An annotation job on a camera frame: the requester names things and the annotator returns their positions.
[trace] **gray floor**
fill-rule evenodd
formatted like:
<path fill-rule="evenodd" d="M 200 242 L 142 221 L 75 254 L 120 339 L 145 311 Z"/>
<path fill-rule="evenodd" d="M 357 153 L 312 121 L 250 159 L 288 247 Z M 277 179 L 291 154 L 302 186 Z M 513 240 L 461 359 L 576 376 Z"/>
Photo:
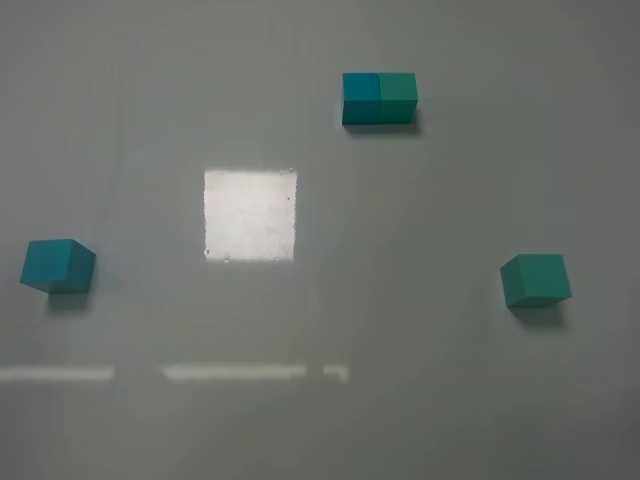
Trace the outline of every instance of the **gray floor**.
<path fill-rule="evenodd" d="M 636 3 L 0 0 L 0 477 L 639 478 Z"/>

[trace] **teal block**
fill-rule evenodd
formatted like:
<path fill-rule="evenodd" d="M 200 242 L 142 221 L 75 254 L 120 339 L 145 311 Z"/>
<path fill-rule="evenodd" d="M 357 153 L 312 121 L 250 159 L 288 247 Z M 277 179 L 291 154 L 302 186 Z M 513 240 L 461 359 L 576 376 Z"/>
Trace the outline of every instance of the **teal block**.
<path fill-rule="evenodd" d="M 380 123 L 410 124 L 418 105 L 415 73 L 380 73 Z"/>
<path fill-rule="evenodd" d="M 342 75 L 342 124 L 380 123 L 380 77 L 377 73 Z"/>
<path fill-rule="evenodd" d="M 20 283 L 49 294 L 87 293 L 96 255 L 75 240 L 29 242 Z"/>
<path fill-rule="evenodd" d="M 571 298 L 562 255 L 516 255 L 500 269 L 508 307 L 547 307 Z"/>

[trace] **floor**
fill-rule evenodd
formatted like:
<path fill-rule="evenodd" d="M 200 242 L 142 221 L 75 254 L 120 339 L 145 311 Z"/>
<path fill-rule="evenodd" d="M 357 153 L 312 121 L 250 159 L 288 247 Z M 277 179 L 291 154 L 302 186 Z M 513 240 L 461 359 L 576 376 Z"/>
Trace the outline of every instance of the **floor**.
<path fill-rule="evenodd" d="M 635 479 L 638 6 L 0 0 L 0 477 Z M 345 129 L 341 74 L 418 121 Z M 88 297 L 27 243 L 98 255 Z M 562 253 L 574 298 L 509 311 Z"/>

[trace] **green block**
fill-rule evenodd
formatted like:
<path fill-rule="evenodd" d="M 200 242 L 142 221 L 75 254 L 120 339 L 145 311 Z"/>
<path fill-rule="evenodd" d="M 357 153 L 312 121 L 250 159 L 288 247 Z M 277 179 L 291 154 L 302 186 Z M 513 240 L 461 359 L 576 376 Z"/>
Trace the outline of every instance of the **green block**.
<path fill-rule="evenodd" d="M 500 269 L 508 307 L 548 307 L 571 298 L 562 255 L 516 255 Z"/>
<path fill-rule="evenodd" d="M 342 74 L 342 124 L 380 123 L 380 78 L 377 73 Z"/>
<path fill-rule="evenodd" d="M 49 294 L 87 293 L 96 255 L 75 240 L 29 242 L 20 283 Z"/>
<path fill-rule="evenodd" d="M 380 123 L 411 123 L 418 105 L 415 73 L 380 73 L 380 97 Z"/>

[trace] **block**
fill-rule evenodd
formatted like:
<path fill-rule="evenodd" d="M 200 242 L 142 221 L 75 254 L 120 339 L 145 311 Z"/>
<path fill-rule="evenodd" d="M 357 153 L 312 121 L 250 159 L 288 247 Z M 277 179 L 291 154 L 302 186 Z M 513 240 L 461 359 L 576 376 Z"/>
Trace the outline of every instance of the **block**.
<path fill-rule="evenodd" d="M 571 298 L 562 255 L 516 255 L 500 269 L 508 307 L 548 307 Z"/>
<path fill-rule="evenodd" d="M 20 283 L 49 294 L 87 293 L 96 255 L 75 240 L 29 242 Z"/>
<path fill-rule="evenodd" d="M 415 73 L 380 73 L 380 123 L 409 124 L 418 105 Z"/>
<path fill-rule="evenodd" d="M 342 124 L 380 123 L 380 77 L 377 73 L 342 75 Z"/>

